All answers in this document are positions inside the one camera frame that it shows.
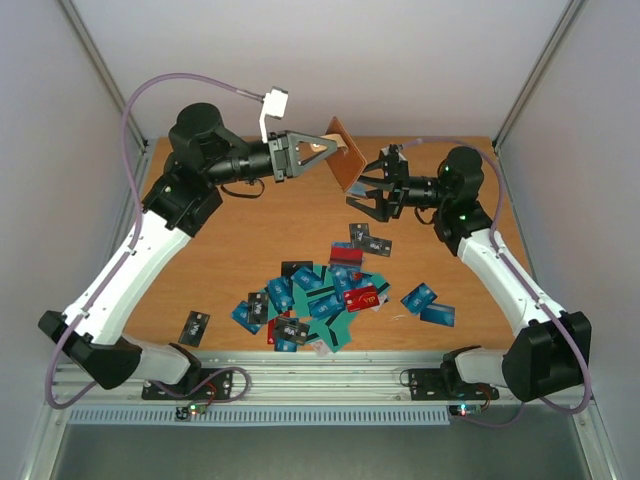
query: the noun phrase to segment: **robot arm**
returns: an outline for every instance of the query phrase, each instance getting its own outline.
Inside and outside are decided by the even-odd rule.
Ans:
[[[180,112],[169,132],[173,153],[164,174],[144,198],[142,229],[134,250],[135,228],[91,286],[64,312],[47,311],[38,326],[58,342],[74,319],[82,318],[63,351],[103,388],[129,378],[157,380],[190,392],[200,363],[179,345],[152,345],[123,336],[133,308],[164,266],[184,248],[222,205],[218,186],[273,176],[276,182],[295,178],[337,150],[336,142],[297,132],[264,133],[265,116],[281,117],[286,92],[274,89],[264,99],[260,116],[262,139],[246,142],[227,130],[218,109],[198,103]],[[325,150],[302,159],[298,144],[323,145]],[[120,268],[114,266],[122,262]],[[106,287],[84,311],[107,276]]]
[[[582,383],[575,354],[551,316],[558,319],[588,361],[591,325],[581,313],[567,313],[522,268],[504,244],[477,200],[484,180],[482,158],[469,147],[456,147],[440,164],[437,177],[409,175],[400,148],[391,145],[365,168],[381,177],[361,176],[374,187],[367,192],[375,207],[347,198],[347,203],[378,221],[399,218],[404,207],[435,209],[430,224],[438,239],[467,265],[491,293],[514,336],[508,352],[467,347],[445,355],[441,366],[448,391],[463,384],[508,387],[523,402]]]

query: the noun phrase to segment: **wooden surface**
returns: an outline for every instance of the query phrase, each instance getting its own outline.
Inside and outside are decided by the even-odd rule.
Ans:
[[[368,161],[380,148],[409,138],[355,138]],[[488,138],[467,138],[491,151]],[[427,144],[404,152],[412,175],[435,176],[451,144]],[[167,139],[156,147],[145,191],[161,173],[170,152]],[[368,222],[371,235],[393,241],[391,258],[365,254],[363,269],[379,272],[391,284],[391,302],[378,313],[361,312],[351,326],[348,350],[451,350],[480,344],[506,348],[513,341],[501,310],[475,275],[441,244],[431,226],[418,223],[412,209],[399,220],[377,223],[348,207],[328,165],[322,163],[300,178],[275,184],[265,181],[258,200],[224,196],[224,204],[199,234],[176,255],[142,298],[126,333],[140,340],[177,342],[191,310],[211,314],[200,349],[268,350],[266,327],[253,336],[236,324],[230,313],[247,293],[280,275],[283,260],[313,260],[327,264],[331,242],[349,241],[349,223]],[[231,185],[243,190],[249,187]],[[493,217],[497,181],[485,168],[480,201]],[[500,231],[512,252],[525,255],[509,206]],[[456,324],[447,328],[421,322],[400,303],[402,297],[425,282],[439,303],[456,308]]]

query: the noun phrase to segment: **pile of cards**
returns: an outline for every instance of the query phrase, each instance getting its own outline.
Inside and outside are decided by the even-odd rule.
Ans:
[[[453,327],[456,309],[448,305],[433,303],[438,296],[427,285],[421,283],[402,299],[402,304],[420,320],[446,327]]]
[[[358,312],[378,311],[391,288],[382,275],[361,271],[362,251],[340,253],[330,266],[283,262],[280,277],[249,293],[231,317],[253,335],[268,325],[267,343],[276,351],[310,344],[319,355],[337,352],[351,342],[349,327]]]

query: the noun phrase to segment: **gray wall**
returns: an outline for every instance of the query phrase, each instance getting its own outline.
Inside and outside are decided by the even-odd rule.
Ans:
[[[640,3],[590,0],[509,135],[503,162],[540,283],[593,324],[595,396],[640,471]]]
[[[324,132],[338,115],[358,135],[495,135],[565,0],[75,0],[129,95],[171,71],[264,93],[290,92],[283,121]],[[194,82],[158,86],[134,114],[166,135],[195,101],[257,134],[259,105]]]
[[[17,478],[52,344],[37,329],[104,261],[118,114],[52,0],[0,4],[0,478]]]

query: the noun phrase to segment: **black card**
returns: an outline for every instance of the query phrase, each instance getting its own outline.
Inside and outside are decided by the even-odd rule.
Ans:
[[[373,253],[374,255],[381,255],[383,257],[391,256],[391,240],[384,238],[364,235],[360,243],[358,243],[358,248],[363,252]]]
[[[362,237],[365,235],[369,235],[369,224],[368,223],[350,223],[349,224],[349,235],[351,236],[351,244],[358,248],[360,245],[360,241]]]
[[[298,345],[304,345],[309,334],[309,325],[300,322],[297,318],[276,317],[273,327],[273,336]]]
[[[282,264],[280,265],[280,275],[283,277],[291,278],[291,275],[296,273],[300,267],[308,267],[313,270],[313,262],[310,260],[301,260],[299,262],[282,262]]]
[[[250,293],[249,315],[247,323],[249,325],[266,325],[269,323],[269,294],[267,292]]]
[[[178,343],[191,347],[199,346],[210,318],[211,315],[206,313],[192,311],[187,317],[187,323],[184,324]]]

